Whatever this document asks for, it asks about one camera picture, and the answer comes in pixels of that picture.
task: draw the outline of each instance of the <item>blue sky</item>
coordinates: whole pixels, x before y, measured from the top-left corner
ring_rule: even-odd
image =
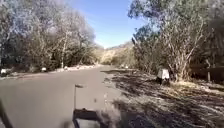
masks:
[[[105,48],[129,41],[135,28],[143,25],[140,20],[127,16],[131,0],[68,0],[93,27],[95,42]]]

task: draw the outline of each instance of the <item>hillside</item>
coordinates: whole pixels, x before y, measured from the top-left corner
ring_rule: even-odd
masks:
[[[107,48],[104,50],[101,63],[112,65],[127,65],[131,64],[132,57],[132,42],[127,42],[119,46]]]

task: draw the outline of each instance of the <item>dirt shoulder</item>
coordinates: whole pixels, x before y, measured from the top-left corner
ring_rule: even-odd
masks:
[[[127,99],[115,100],[120,127],[223,128],[224,86],[206,82],[159,85],[154,76],[128,70],[105,71]]]

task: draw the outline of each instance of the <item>asphalt road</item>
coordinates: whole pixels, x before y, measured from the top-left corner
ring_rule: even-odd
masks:
[[[103,82],[108,74],[101,71],[111,69],[104,66],[2,80],[0,98],[14,128],[63,128],[72,119],[74,99],[76,108],[96,111],[120,96]],[[80,87],[75,94],[76,84]]]

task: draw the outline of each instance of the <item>tree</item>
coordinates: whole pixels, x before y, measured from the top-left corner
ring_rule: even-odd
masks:
[[[94,31],[77,10],[62,2],[6,0],[0,5],[3,67],[54,70],[78,64],[92,54]]]
[[[177,73],[179,79],[189,76],[189,64],[199,51],[205,52],[202,46],[211,44],[217,31],[211,26],[214,21],[211,10],[215,4],[221,9],[217,6],[221,3],[211,4],[203,0],[133,0],[128,16],[143,17],[148,21],[133,40],[138,53],[141,53],[137,57],[142,57],[140,65],[150,71],[152,63],[162,64]]]

